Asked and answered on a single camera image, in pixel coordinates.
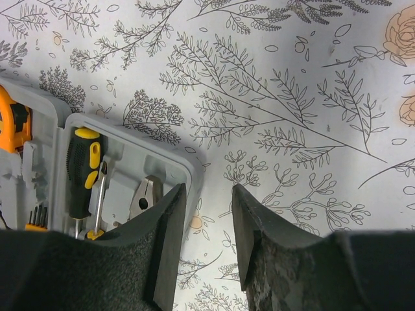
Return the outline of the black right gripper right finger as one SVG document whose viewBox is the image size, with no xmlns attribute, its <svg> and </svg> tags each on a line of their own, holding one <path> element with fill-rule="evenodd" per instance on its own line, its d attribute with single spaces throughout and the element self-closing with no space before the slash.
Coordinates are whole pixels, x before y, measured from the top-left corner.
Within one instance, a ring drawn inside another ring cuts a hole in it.
<svg viewBox="0 0 415 311">
<path fill-rule="evenodd" d="M 250 310 L 413 310 L 414 232 L 311 234 L 232 190 L 242 290 Z"/>
</svg>

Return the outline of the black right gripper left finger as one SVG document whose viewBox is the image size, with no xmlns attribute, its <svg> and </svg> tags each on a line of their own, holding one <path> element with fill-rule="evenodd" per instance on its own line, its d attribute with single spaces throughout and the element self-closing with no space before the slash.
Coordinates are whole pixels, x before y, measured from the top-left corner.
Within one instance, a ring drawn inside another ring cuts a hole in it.
<svg viewBox="0 0 415 311">
<path fill-rule="evenodd" d="M 178 184 L 94 241 L 1 231 L 1 309 L 171 310 L 186 196 Z"/>
</svg>

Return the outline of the short yellow black screwdriver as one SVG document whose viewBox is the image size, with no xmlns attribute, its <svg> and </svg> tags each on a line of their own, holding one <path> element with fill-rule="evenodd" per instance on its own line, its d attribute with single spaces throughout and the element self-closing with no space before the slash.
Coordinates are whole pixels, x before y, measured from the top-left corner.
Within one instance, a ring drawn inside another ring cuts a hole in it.
<svg viewBox="0 0 415 311">
<path fill-rule="evenodd" d="M 100 229 L 101 225 L 101 214 L 102 214 L 102 207 L 104 202 L 104 195 L 106 191 L 106 178 L 108 173 L 108 164 L 106 161 L 102 162 L 101 171 L 99 173 L 98 178 L 98 190 L 97 190 L 97 200 L 96 200 L 96 213 L 95 213 L 95 224 L 93 229 L 89 230 L 87 233 L 87 239 L 95 240 L 103 235 L 104 231 Z"/>
</svg>

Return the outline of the orange black pliers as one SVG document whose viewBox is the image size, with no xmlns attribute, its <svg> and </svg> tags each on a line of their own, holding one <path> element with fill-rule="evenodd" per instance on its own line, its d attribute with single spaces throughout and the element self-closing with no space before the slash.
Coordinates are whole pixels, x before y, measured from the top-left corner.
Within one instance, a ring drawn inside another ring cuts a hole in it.
<svg viewBox="0 0 415 311">
<path fill-rule="evenodd" d="M 139 216 L 153 207 L 163 197 L 163 183 L 161 179 L 149 175 L 141 181 L 135 191 L 130 204 L 129 220 Z"/>
</svg>

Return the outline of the orange hex key set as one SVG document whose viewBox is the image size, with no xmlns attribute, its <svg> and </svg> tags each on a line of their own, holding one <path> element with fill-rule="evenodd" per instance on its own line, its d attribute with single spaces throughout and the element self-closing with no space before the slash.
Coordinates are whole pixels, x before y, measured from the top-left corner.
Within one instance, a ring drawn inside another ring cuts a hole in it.
<svg viewBox="0 0 415 311">
<path fill-rule="evenodd" d="M 29 222 L 25 225 L 26 231 L 46 231 L 48 225 L 48 207 L 43 204 L 35 206 L 30 212 Z"/>
</svg>

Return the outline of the grey plastic tool case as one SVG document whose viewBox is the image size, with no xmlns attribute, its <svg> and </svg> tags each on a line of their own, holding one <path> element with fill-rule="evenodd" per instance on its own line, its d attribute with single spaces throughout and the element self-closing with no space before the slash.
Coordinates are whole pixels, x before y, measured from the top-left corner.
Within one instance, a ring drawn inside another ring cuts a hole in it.
<svg viewBox="0 0 415 311">
<path fill-rule="evenodd" d="M 185 183 L 189 225 L 202 190 L 202 171 L 196 161 L 175 146 L 153 141 L 148 135 L 91 114 L 73 113 L 62 100 L 20 80 L 2 78 L 12 99 L 32 110 L 32 140 L 23 145 L 23 157 L 1 149 L 1 228 L 24 230 L 30 212 L 48 207 L 47 230 L 69 235 L 75 220 L 69 216 L 66 154 L 77 128 L 100 133 L 102 156 L 108 164 L 101 227 L 109 231 L 128 221 L 132 198 L 143 178 L 161 179 L 165 192 Z M 80 223 L 85 235 L 95 224 L 97 188 L 91 191 L 90 216 Z"/>
</svg>

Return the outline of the long yellow black screwdriver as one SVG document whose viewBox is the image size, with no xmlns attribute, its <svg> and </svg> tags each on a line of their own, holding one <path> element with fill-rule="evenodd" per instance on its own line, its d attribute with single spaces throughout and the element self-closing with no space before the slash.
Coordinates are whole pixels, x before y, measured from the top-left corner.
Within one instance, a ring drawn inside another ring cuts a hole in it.
<svg viewBox="0 0 415 311">
<path fill-rule="evenodd" d="M 75 238 L 80 223 L 90 216 L 91 189 L 99 175 L 103 140 L 100 133 L 86 127 L 77 128 L 70 140 L 66 156 L 69 181 L 69 216 L 75 220 Z"/>
</svg>

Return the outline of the orange tape measure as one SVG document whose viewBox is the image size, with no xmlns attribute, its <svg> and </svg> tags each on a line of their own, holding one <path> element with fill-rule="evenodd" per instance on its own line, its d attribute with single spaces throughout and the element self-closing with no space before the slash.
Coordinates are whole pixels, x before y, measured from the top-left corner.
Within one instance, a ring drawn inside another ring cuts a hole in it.
<svg viewBox="0 0 415 311">
<path fill-rule="evenodd" d="M 32 140 L 32 110 L 11 98 L 1 86 L 1 149 L 23 157 L 23 145 Z"/>
</svg>

